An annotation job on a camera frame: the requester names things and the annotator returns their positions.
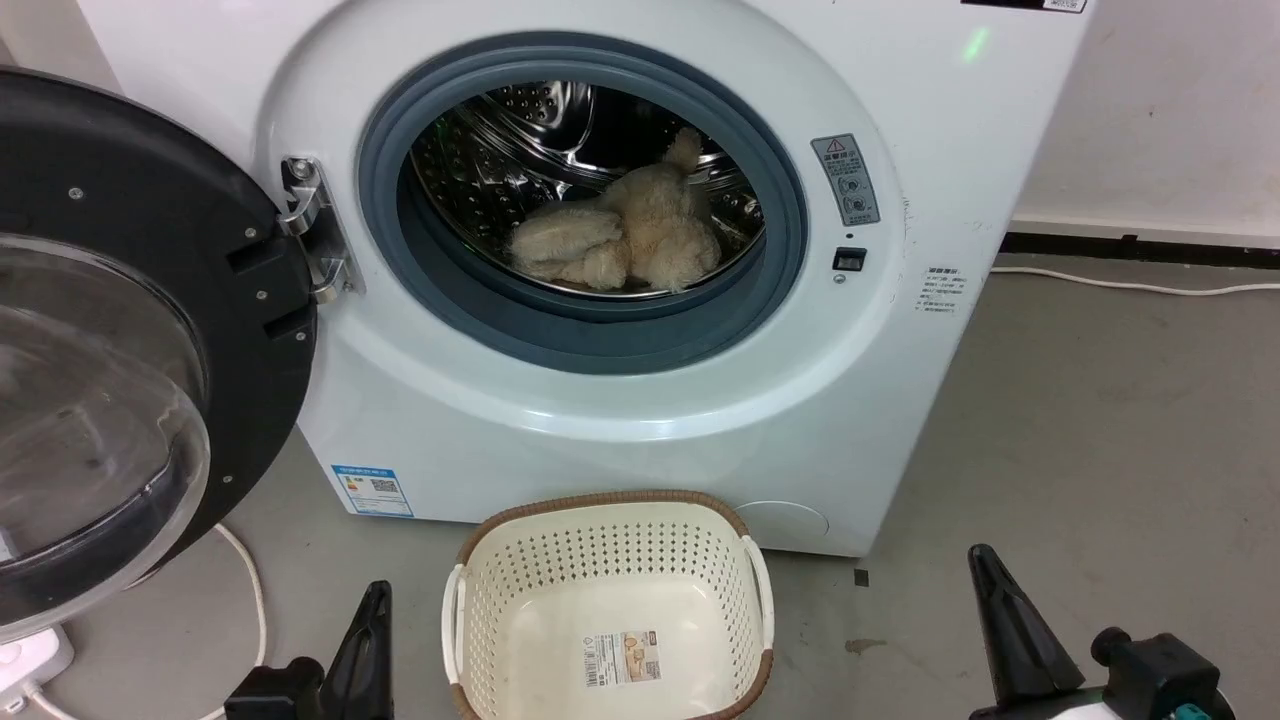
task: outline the black baseboard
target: black baseboard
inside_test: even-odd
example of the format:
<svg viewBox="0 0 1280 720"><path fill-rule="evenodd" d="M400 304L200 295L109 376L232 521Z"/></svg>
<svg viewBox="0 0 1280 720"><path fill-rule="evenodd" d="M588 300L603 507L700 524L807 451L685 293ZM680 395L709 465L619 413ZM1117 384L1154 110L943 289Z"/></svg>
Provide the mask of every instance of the black baseboard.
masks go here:
<svg viewBox="0 0 1280 720"><path fill-rule="evenodd" d="M1179 263L1183 265L1215 265L1219 268L1258 268L1280 270L1280 250L1228 247L1220 245L1188 245L1151 242L1126 234L1119 240L1071 234L1032 232L1005 233L1001 252L1036 255L1074 255L1106 260L1142 260L1146 263Z"/></svg>

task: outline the white plastic basket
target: white plastic basket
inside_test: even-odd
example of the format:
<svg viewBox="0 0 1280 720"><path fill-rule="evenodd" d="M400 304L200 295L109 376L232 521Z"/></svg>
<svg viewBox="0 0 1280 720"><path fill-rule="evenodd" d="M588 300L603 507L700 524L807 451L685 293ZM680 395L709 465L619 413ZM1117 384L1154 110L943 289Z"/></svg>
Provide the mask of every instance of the white plastic basket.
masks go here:
<svg viewBox="0 0 1280 720"><path fill-rule="evenodd" d="M727 720L773 665L760 548L695 492L540 502L485 521L440 616L468 720Z"/></svg>

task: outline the beige fluffy toy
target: beige fluffy toy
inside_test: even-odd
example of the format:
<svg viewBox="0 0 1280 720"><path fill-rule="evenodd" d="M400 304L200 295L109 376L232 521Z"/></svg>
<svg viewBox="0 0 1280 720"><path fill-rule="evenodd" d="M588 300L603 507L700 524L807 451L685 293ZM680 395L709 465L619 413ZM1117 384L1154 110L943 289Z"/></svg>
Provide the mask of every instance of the beige fluffy toy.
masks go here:
<svg viewBox="0 0 1280 720"><path fill-rule="evenodd" d="M517 270L617 290L627 277L680 292L719 263L710 208L689 184L701 137L676 133L659 163L631 170L594 200L543 208L512 234Z"/></svg>

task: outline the basket handle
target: basket handle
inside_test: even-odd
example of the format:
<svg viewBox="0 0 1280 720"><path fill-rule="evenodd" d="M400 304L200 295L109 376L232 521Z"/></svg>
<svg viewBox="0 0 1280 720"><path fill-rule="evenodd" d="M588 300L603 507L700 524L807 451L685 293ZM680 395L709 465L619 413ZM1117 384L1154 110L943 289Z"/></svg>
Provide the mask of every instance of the basket handle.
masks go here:
<svg viewBox="0 0 1280 720"><path fill-rule="evenodd" d="M760 546L755 544L751 536L742 536L742 544L746 546L746 555L751 559L755 587L760 593L760 624L764 625L762 642L764 650L773 650L773 584L769 582L769 569L764 565Z"/></svg>
<svg viewBox="0 0 1280 720"><path fill-rule="evenodd" d="M444 602L440 606L440 652L444 656L444 675L451 685L458 684L457 648L462 626L458 623L458 583L462 579L462 565L454 565L444 583Z"/></svg>

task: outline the gray floor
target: gray floor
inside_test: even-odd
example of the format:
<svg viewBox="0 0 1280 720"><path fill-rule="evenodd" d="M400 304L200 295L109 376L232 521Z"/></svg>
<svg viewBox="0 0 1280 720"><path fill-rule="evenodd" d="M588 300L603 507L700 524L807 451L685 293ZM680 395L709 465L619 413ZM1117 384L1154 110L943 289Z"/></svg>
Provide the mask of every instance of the gray floor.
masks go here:
<svg viewBox="0 0 1280 720"><path fill-rule="evenodd" d="M1275 273L1041 259L1208 287ZM872 556L772 555L777 664L754 717L959 719L991 700L965 548L1001 551L1082 664L1093 634L1174 632L1242 717L1280 676L1280 293L1179 299L988 284ZM439 594L458 525L346 515L294 438L229 524L261 565L269 657L329 662L365 584L396 588L402 720L454 716ZM49 692L84 720L195 720L253 655L248 582L206 538L69 626Z"/></svg>

